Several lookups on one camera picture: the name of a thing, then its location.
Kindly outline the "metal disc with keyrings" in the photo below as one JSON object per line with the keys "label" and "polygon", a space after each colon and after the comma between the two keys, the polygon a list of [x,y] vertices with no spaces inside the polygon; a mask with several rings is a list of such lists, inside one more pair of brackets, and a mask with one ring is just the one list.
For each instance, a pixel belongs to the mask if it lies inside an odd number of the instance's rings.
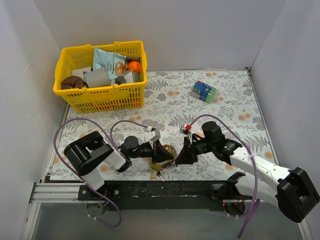
{"label": "metal disc with keyrings", "polygon": [[167,167],[169,167],[170,165],[172,165],[177,157],[177,151],[175,149],[174,146],[169,145],[169,151],[174,155],[174,160],[168,160],[165,162],[161,162],[161,163],[152,163],[152,159],[150,159],[150,167],[153,170],[158,170],[158,174],[157,177],[160,177],[160,179],[164,182],[165,180],[163,179],[163,177],[161,176],[161,170],[166,169]]}

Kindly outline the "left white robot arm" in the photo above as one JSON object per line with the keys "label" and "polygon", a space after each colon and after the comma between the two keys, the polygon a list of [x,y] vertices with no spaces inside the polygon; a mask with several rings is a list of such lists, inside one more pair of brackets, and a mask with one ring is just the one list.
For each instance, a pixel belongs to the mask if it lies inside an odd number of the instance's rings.
{"label": "left white robot arm", "polygon": [[94,131],[67,145],[63,153],[76,173],[90,185],[89,194],[95,200],[101,200],[107,193],[105,181],[98,170],[102,162],[122,173],[131,167],[131,159],[149,158],[152,167],[158,169],[175,160],[169,146],[160,143],[158,131],[153,128],[148,136],[149,140],[143,144],[139,144],[137,137],[128,136],[117,151],[98,131]]}

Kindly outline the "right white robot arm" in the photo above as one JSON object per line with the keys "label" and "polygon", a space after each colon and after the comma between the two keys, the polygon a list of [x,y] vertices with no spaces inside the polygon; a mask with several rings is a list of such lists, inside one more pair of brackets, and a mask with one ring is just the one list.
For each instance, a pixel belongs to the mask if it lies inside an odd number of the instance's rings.
{"label": "right white robot arm", "polygon": [[258,198],[276,206],[296,223],[300,223],[319,204],[320,195],[302,168],[292,170],[253,156],[243,144],[226,138],[214,121],[208,121],[201,127],[203,137],[193,133],[190,125],[181,126],[180,133],[185,137],[175,164],[192,165],[199,155],[213,153],[218,160],[239,168],[223,185],[213,189],[215,197]]}

